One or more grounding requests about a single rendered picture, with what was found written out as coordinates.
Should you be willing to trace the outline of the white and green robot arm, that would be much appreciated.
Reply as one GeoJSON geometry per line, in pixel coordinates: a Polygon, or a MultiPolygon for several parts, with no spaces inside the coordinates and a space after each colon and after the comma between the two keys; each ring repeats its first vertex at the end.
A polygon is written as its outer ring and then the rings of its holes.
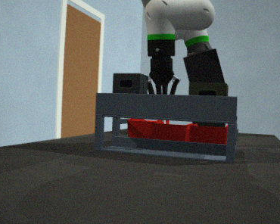
{"type": "Polygon", "coordinates": [[[148,57],[175,56],[175,41],[183,39],[187,57],[212,50],[207,28],[215,10],[209,0],[142,0],[148,34],[148,57]]]}

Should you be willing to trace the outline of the dark grey metal shelf rack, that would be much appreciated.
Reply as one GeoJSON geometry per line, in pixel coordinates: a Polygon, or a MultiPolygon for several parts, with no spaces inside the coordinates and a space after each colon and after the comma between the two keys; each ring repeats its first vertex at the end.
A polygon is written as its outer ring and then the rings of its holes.
{"type": "Polygon", "coordinates": [[[96,93],[95,151],[234,163],[238,97],[96,93]],[[112,146],[104,148],[104,117],[113,117],[112,146]],[[227,145],[120,136],[123,119],[228,123],[227,145]]]}

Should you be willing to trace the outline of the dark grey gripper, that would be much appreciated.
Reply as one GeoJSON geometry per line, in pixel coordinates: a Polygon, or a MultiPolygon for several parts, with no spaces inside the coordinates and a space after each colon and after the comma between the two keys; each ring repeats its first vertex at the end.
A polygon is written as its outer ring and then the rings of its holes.
{"type": "Polygon", "coordinates": [[[170,95],[174,95],[176,92],[176,87],[180,82],[180,78],[174,76],[173,59],[151,58],[151,72],[148,76],[148,93],[154,94],[154,89],[151,84],[151,80],[153,80],[156,86],[157,95],[167,95],[167,87],[171,79],[173,79],[173,85],[170,91],[170,95]]]}

